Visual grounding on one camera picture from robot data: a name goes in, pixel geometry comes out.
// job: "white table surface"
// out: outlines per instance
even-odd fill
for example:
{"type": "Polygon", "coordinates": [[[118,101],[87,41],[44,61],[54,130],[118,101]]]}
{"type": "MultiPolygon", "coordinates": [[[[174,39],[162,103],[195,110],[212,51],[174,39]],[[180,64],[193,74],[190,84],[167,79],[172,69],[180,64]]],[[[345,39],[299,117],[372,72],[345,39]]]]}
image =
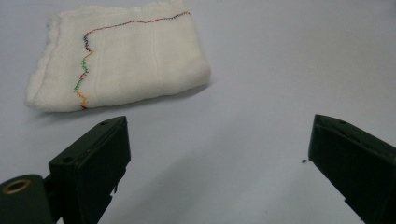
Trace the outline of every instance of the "white table surface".
{"type": "Polygon", "coordinates": [[[1,0],[0,182],[48,162],[96,123],[129,120],[132,162],[101,224],[360,224],[307,159],[315,114],[396,146],[395,0],[186,0],[207,88],[74,113],[23,104],[48,17],[150,0],[1,0]]]}

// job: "colorful stitching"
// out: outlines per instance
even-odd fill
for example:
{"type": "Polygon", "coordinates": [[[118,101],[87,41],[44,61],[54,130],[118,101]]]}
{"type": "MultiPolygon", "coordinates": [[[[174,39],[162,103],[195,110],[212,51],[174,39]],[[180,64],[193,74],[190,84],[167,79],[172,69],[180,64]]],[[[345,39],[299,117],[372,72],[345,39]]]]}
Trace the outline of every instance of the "colorful stitching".
{"type": "Polygon", "coordinates": [[[160,19],[156,19],[156,20],[153,20],[153,21],[127,21],[125,23],[121,23],[121,24],[117,24],[117,25],[105,26],[105,27],[102,27],[102,28],[94,29],[94,30],[89,31],[87,34],[85,34],[84,38],[83,38],[84,39],[84,43],[85,43],[84,46],[85,46],[85,50],[87,50],[89,53],[81,61],[81,67],[82,67],[82,70],[84,71],[84,73],[79,76],[78,82],[77,82],[77,84],[76,84],[76,86],[74,88],[74,92],[76,93],[76,95],[79,98],[81,98],[81,104],[80,104],[81,107],[83,109],[86,109],[87,108],[87,103],[88,103],[88,97],[79,90],[79,87],[80,87],[82,81],[84,81],[85,77],[90,73],[90,69],[87,66],[87,59],[91,55],[93,55],[93,50],[90,49],[90,41],[88,39],[89,35],[91,35],[92,33],[96,32],[96,31],[101,31],[101,30],[105,30],[105,29],[115,28],[115,27],[119,27],[119,26],[130,24],[130,23],[134,23],[134,22],[147,24],[147,23],[153,23],[153,22],[156,22],[156,21],[170,21],[170,20],[176,19],[177,17],[181,17],[181,16],[185,16],[185,15],[190,15],[190,12],[185,11],[185,12],[182,12],[180,14],[177,14],[174,17],[160,18],[160,19]]]}

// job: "black plastic part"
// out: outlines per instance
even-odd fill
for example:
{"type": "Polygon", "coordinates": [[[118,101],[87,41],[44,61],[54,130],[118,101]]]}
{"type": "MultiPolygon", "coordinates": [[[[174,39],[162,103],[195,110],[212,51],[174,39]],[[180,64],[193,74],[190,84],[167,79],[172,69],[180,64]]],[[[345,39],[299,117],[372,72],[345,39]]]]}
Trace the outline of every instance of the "black plastic part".
{"type": "Polygon", "coordinates": [[[54,158],[49,168],[62,195],[64,222],[97,223],[130,160],[125,117],[99,123],[54,158]]]}
{"type": "Polygon", "coordinates": [[[0,185],[0,224],[96,224],[131,160],[125,117],[105,120],[49,163],[0,185]]]}
{"type": "Polygon", "coordinates": [[[22,175],[0,185],[0,223],[52,224],[43,178],[22,175]]]}
{"type": "Polygon", "coordinates": [[[309,160],[365,223],[396,223],[395,147],[340,119],[316,115],[309,160]]]}

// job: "gauze cloth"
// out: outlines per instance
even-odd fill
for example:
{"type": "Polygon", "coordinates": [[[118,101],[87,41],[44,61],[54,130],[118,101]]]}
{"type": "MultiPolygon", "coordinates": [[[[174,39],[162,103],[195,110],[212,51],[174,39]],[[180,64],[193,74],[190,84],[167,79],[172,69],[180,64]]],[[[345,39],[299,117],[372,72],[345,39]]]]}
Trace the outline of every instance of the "gauze cloth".
{"type": "Polygon", "coordinates": [[[47,112],[123,105],[205,85],[209,77],[182,0],[78,7],[50,18],[25,103],[47,112]]]}

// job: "white cloth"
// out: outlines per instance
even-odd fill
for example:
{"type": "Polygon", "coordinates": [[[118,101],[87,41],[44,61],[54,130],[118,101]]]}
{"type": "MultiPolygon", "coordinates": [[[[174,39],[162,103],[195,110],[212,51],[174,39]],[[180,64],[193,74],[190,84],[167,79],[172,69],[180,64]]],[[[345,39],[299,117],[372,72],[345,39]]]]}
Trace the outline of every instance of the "white cloth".
{"type": "Polygon", "coordinates": [[[210,68],[182,0],[79,7],[53,16],[26,105],[68,112],[205,85],[210,68]]]}

